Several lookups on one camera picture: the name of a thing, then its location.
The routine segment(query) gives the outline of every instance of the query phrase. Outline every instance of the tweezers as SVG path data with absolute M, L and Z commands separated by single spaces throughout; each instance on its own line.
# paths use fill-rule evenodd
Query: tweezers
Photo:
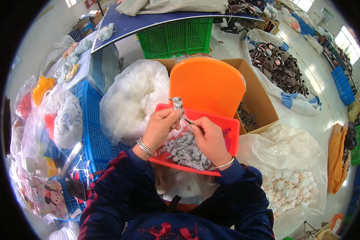
M 189 120 L 189 119 L 186 118 L 186 117 L 184 117 L 184 120 L 185 120 L 187 123 L 191 124 L 191 125 L 195 125 L 191 120 Z M 205 135 L 204 129 L 203 129 L 201 126 L 198 126 L 198 127 L 199 127 L 200 130 L 202 131 L 203 135 Z

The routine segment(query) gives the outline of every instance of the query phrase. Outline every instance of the navy blue sweater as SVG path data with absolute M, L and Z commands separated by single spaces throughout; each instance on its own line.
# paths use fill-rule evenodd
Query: navy blue sweater
M 78 239 L 274 239 L 260 172 L 235 159 L 220 173 L 221 186 L 199 206 L 204 213 L 165 213 L 150 163 L 131 149 L 121 152 L 91 183 L 93 194 L 82 213 Z

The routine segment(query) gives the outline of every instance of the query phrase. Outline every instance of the bracelet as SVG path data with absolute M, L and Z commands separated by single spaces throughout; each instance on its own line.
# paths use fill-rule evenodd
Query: bracelet
M 225 166 L 228 166 L 228 165 L 230 165 L 233 161 L 235 160 L 235 157 L 233 157 L 232 158 L 232 160 L 231 161 L 229 161 L 229 162 L 227 162 L 226 164 L 224 164 L 224 165 L 221 165 L 221 166 L 219 166 L 219 167 L 215 167 L 215 169 L 217 168 L 221 168 L 221 167 L 225 167 Z
M 149 148 L 143 143 L 142 137 L 139 140 L 137 140 L 137 144 L 150 156 L 157 157 L 156 151 L 154 151 L 154 154 L 151 151 L 149 151 Z

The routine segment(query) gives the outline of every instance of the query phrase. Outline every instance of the hand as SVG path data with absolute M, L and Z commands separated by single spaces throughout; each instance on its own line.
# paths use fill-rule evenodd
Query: hand
M 193 121 L 193 123 L 201 126 L 205 132 L 205 135 L 203 135 L 199 127 L 191 125 L 197 147 L 216 167 L 232 160 L 232 156 L 225 147 L 221 127 L 211 122 L 207 117 L 199 118 Z M 227 169 L 229 166 L 219 168 L 219 170 Z
M 180 130 L 181 115 L 180 109 L 174 110 L 173 108 L 166 108 L 151 114 L 143 137 L 143 143 L 150 152 L 153 153 L 161 147 L 173 129 Z M 143 160 L 148 160 L 150 157 L 139 145 L 136 145 L 132 151 Z

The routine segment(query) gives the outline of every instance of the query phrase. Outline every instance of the glue bottle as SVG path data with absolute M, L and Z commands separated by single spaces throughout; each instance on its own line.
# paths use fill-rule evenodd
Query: glue bottle
M 36 177 L 53 177 L 60 174 L 60 168 L 56 168 L 54 161 L 50 157 L 25 158 L 27 172 Z

